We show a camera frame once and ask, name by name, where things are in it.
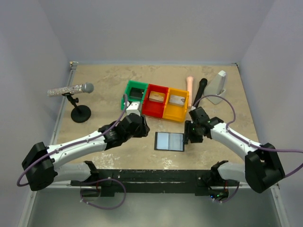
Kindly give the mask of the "black leather card holder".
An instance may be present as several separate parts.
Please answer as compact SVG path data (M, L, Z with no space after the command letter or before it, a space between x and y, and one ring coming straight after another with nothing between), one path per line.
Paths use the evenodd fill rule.
M184 134L172 132L155 132L154 149L162 151L185 151Z

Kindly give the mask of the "yellow plastic bin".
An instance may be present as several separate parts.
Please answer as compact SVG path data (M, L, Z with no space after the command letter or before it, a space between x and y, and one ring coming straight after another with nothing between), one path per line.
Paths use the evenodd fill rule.
M174 105L170 102L171 96L180 96L184 99L183 105ZM180 90L176 88L169 87L167 93L167 99L163 111L163 119L183 122L187 114L187 105L188 105L189 92L186 90Z

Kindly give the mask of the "green plastic bin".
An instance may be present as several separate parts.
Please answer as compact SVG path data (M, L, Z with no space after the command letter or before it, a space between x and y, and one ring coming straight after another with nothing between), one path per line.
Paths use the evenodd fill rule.
M127 83L124 94L128 96L128 102L140 102L139 111L142 112L144 97L148 88L148 83L130 80Z

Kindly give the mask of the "red plastic bin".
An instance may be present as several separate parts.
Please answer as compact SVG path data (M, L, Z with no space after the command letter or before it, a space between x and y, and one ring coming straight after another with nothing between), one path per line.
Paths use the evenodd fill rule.
M142 114L146 116L151 116L155 118L162 118L165 102L167 100L168 87L158 86L154 84L149 84L147 91L143 100ZM154 102L149 99L151 92L159 92L164 94L164 99L162 102Z

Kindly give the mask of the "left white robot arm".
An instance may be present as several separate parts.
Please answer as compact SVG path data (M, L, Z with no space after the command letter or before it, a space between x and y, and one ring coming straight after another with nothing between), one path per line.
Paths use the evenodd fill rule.
M55 181L62 181L59 169L82 156L119 147L131 138L147 137L150 128L145 116L129 114L104 125L82 138L46 146L36 143L22 162L27 183L32 191L39 191Z

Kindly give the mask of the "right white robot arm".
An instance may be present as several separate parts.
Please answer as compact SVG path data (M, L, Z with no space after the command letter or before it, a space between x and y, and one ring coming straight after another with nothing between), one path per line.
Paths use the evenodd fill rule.
M202 107L192 107L190 121L185 122L184 143L201 143L205 137L213 139L238 155L244 164L227 160L211 167L210 182L222 185L227 180L247 183L250 188L262 193L285 178L285 172L275 147L251 141L228 128L218 117L209 118Z

